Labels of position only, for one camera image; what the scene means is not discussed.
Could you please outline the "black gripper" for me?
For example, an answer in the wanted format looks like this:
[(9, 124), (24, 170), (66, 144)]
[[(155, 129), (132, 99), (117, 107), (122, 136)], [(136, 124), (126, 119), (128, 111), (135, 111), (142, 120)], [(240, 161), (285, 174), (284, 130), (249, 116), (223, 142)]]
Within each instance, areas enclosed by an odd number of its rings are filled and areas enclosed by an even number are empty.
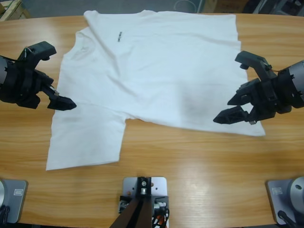
[(240, 86), (236, 94), (228, 101), (228, 105), (252, 104), (248, 114), (241, 106), (221, 111), (214, 119), (215, 123), (238, 123), (245, 121), (261, 121), (273, 118), (276, 113), (285, 114), (297, 107), (297, 89), (295, 74), (285, 68), (275, 74), (267, 72), (266, 77), (259, 76), (255, 84), (245, 83)]
[(66, 111), (76, 108), (68, 97), (54, 95), (53, 79), (36, 70), (38, 60), (6, 61), (6, 102), (26, 108), (37, 108), (40, 98), (37, 93), (45, 93), (50, 103), (49, 109)]

